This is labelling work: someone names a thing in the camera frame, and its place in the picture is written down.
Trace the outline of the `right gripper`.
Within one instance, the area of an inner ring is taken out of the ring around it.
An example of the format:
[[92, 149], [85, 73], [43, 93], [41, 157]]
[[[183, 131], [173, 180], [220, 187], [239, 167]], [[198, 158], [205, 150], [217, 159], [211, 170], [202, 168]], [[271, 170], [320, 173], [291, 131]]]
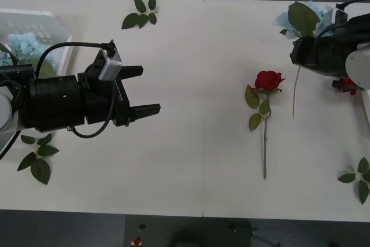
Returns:
[[330, 72], [323, 68], [314, 58], [315, 38], [305, 36], [293, 42], [293, 50], [290, 53], [291, 62], [323, 76], [330, 76]]

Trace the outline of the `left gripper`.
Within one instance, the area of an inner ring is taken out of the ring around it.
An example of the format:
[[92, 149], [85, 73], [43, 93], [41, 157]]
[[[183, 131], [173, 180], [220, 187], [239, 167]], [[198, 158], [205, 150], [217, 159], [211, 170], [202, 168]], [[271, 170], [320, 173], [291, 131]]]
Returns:
[[143, 67], [140, 65], [121, 67], [114, 82], [102, 81], [87, 73], [78, 74], [87, 123], [99, 123], [109, 118], [116, 126], [127, 126], [135, 120], [159, 114], [160, 104], [130, 106], [122, 80], [142, 74]]

